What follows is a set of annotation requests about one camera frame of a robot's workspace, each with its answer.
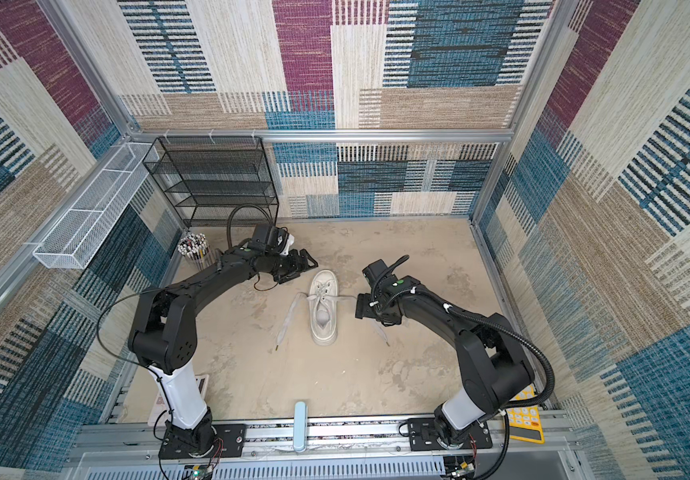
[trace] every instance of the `yellow calculator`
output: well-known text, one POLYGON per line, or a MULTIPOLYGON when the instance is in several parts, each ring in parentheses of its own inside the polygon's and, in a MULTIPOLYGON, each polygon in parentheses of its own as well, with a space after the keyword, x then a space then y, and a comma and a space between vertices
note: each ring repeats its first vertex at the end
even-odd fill
MULTIPOLYGON (((523 389, 514 400, 525 400, 534 397, 534 386, 523 389)), ((542 432, 542 420, 536 406, 522 408, 508 408, 508 421, 510 422, 510 438, 523 440, 524 442, 544 443, 542 432)))

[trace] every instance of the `black bracket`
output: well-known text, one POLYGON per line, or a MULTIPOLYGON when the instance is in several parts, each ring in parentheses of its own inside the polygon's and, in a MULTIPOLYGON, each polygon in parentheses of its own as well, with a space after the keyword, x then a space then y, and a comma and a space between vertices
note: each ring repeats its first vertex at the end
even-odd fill
MULTIPOLYGON (((247 426, 243 423, 231 423, 212 425, 212 427, 215 429, 217 438, 222 438, 221 457, 240 457, 241 453, 244 451, 244 436, 247 426)), ((161 449, 158 450, 158 457, 161 460, 181 460, 183 458, 195 460, 194 457, 187 454, 189 448, 190 446, 188 444, 179 441, 175 436, 169 435, 169 430, 167 429, 164 442, 161 444, 161 449)), ((205 463, 207 463, 214 453, 215 450, 212 449, 201 458, 205 459, 205 463)))
MULTIPOLYGON (((473 423, 470 426, 468 434, 475 440, 477 448, 491 448, 492 435, 489 433, 489 426, 484 422, 484 427, 479 427, 478 423, 473 423)), ((433 424, 433 417, 409 418, 407 420, 407 427, 409 428, 409 446, 412 452, 427 452, 428 450, 445 450, 444 446, 439 443, 439 434, 436 432, 436 427, 433 424)), ((470 439, 467 438, 463 442, 461 449, 473 449, 470 445, 470 439)))

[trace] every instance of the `white wire basket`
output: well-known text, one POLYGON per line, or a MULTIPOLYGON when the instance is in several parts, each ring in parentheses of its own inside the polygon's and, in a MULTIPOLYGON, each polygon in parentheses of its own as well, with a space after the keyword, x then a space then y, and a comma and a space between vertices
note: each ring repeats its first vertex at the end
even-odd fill
POLYGON ((85 269, 158 159, 150 144, 124 144, 33 252, 46 268, 85 269))

